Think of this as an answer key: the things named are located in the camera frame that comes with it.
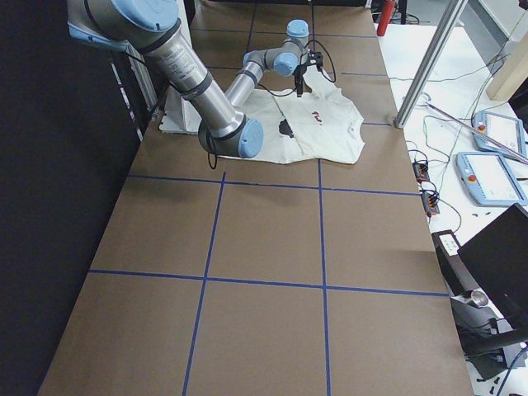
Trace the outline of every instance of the blue cap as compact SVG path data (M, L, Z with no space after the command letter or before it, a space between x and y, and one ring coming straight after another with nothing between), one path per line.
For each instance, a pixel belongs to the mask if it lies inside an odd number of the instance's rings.
M264 142L264 129L262 124L253 118L246 121L238 141L238 154L240 158L253 158L260 153Z
M248 53L246 53L244 55L244 58L242 59L242 65L245 67L246 64L248 64L248 60L249 60L249 57L251 56L251 54L255 52L255 51L249 51Z
M178 19L175 0L111 0L128 21L146 31L168 31Z
M281 76L288 77L299 66L299 59L291 52L278 54L273 61L273 69Z
M82 27L75 26L72 22L68 22L69 35L72 39L79 40L83 44L97 47L103 50L110 51L126 51L129 44L126 41L113 41L97 35L92 31L87 31Z
M308 23L302 19L294 19L288 24L286 34L289 37L308 37Z

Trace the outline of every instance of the black curtain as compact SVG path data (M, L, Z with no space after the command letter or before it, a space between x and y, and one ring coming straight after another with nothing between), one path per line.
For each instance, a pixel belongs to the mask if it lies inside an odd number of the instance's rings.
M0 395L36 394L139 145L66 1L2 3Z

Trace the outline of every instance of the red fire extinguisher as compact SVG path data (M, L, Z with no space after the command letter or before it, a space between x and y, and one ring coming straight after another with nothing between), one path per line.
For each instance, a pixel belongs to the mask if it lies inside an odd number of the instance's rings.
M389 24L390 19L393 17L394 14L394 7L396 7L395 0L385 0L385 4L383 5L383 11L381 12L381 18L378 24L379 36L385 35L385 32L387 31L387 25Z

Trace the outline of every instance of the black monitor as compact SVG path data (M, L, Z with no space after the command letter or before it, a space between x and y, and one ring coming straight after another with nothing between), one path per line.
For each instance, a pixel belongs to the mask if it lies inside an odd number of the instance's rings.
M528 325L528 212L510 206L459 256L511 326Z

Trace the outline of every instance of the robotic arm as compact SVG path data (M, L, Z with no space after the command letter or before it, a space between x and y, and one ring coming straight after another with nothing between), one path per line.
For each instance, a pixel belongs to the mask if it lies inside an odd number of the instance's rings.
M308 24L294 20L280 48L244 56L243 69L224 94L182 35L175 0L68 0L70 35L85 44L126 51L128 43L151 58L202 118L198 137L209 153L255 157L263 141L262 125L240 106L267 70L295 76L302 94L306 67L317 64L310 53Z

